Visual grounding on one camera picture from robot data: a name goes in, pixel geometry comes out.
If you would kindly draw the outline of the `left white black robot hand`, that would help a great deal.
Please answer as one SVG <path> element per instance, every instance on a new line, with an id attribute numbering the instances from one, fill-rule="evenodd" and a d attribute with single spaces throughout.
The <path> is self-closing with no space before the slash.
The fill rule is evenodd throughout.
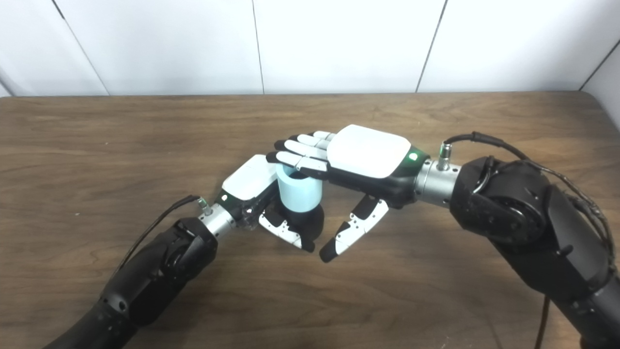
<path id="1" fill-rule="evenodd" d="M 322 185 L 256 154 L 226 178 L 204 225 L 217 238 L 233 228 L 265 228 L 306 252 L 323 231 Z"/>

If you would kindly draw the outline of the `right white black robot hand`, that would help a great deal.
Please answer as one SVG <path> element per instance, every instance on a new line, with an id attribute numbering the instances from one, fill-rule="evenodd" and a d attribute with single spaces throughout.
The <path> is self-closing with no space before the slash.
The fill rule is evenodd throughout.
<path id="1" fill-rule="evenodd" d="M 416 182 L 430 155 L 405 137 L 349 125 L 337 133 L 316 131 L 274 143 L 266 161 L 307 177 L 363 193 L 335 236 L 320 250 L 329 263 L 369 233 L 390 208 L 417 200 Z"/>

